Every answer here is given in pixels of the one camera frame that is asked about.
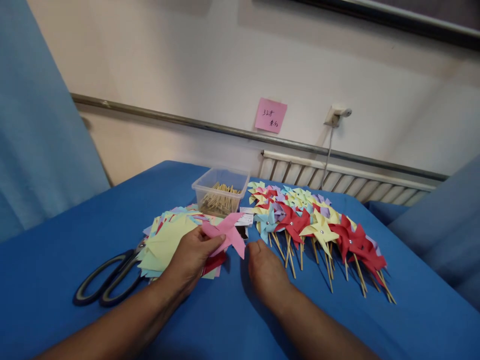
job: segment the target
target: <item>blue curtain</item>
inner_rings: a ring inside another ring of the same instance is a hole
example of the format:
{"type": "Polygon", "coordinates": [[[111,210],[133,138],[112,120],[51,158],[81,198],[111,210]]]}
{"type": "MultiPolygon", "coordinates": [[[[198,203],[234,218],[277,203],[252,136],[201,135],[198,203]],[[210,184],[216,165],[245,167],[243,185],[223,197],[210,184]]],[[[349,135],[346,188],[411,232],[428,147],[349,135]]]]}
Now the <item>blue curtain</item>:
{"type": "Polygon", "coordinates": [[[388,228],[480,311],[480,155],[388,228]]]}
{"type": "Polygon", "coordinates": [[[27,2],[0,1],[0,242],[108,188],[27,2]]]}

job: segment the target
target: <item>radiator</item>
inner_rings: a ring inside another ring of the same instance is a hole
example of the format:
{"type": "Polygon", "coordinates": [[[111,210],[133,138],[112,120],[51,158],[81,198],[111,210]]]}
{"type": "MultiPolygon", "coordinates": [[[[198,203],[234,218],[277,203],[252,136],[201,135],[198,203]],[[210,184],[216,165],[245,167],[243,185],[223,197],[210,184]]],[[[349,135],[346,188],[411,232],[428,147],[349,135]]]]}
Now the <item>radiator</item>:
{"type": "Polygon", "coordinates": [[[348,194],[361,203],[381,201],[412,206],[441,183],[432,182],[430,179],[411,181],[402,178],[401,174],[398,174],[398,177],[388,176],[330,163],[325,169],[325,164],[321,161],[267,150],[263,150],[261,154],[261,178],[319,189],[326,171],[323,190],[348,194]]]}

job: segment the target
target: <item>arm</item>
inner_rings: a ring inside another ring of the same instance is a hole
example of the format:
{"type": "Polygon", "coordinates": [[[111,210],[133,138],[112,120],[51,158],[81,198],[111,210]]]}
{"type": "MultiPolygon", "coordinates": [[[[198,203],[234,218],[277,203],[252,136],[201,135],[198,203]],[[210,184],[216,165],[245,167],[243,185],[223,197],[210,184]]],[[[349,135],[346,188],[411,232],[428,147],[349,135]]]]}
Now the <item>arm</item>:
{"type": "Polygon", "coordinates": [[[208,239],[200,227],[185,234],[157,281],[50,348],[38,359],[136,358],[195,288],[205,261],[224,240],[224,235],[208,239]]]}
{"type": "Polygon", "coordinates": [[[250,242],[248,249],[248,272],[253,288],[303,359],[378,359],[350,331],[290,283],[279,258],[263,240],[250,242]]]}

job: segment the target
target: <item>scissors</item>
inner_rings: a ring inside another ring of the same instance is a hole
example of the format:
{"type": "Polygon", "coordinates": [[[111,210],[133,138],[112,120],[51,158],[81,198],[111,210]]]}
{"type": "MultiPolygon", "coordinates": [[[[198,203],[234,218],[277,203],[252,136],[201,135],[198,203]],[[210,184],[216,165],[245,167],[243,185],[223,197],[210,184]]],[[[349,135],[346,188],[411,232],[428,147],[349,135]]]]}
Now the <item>scissors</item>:
{"type": "Polygon", "coordinates": [[[110,260],[107,260],[102,265],[100,265],[78,287],[77,291],[75,292],[75,295],[73,296],[73,304],[76,306],[85,306],[99,299],[100,306],[104,308],[109,308],[125,300],[130,295],[130,293],[133,290],[135,290],[138,284],[143,280],[143,277],[141,277],[140,271],[138,272],[138,276],[135,279],[135,281],[132,283],[132,285],[130,285],[130,287],[127,290],[125,290],[123,293],[115,297],[110,297],[110,294],[118,286],[118,284],[125,278],[125,276],[127,276],[127,274],[134,267],[134,265],[138,262],[137,254],[140,252],[140,250],[144,246],[145,246],[145,240],[142,240],[140,241],[140,243],[137,245],[135,249],[130,249],[128,251],[125,251],[124,253],[121,253],[115,257],[112,257],[110,260]],[[98,274],[100,274],[108,266],[118,261],[120,261],[120,263],[115,268],[115,270],[113,270],[112,273],[107,277],[107,279],[100,286],[100,288],[97,291],[95,291],[95,293],[93,293],[92,295],[85,296],[84,292],[89,286],[89,284],[92,282],[92,280],[95,279],[98,276],[98,274]]]}

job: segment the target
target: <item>plastic container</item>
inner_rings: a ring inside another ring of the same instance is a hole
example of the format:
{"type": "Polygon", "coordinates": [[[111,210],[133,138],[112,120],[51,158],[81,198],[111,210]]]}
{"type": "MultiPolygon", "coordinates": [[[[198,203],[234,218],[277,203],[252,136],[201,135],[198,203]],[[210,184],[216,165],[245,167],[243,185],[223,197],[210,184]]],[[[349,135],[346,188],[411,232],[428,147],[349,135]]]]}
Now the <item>plastic container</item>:
{"type": "Polygon", "coordinates": [[[213,167],[191,188],[196,191],[196,202],[202,213],[225,218],[239,209],[249,181],[248,171],[213,167]]]}

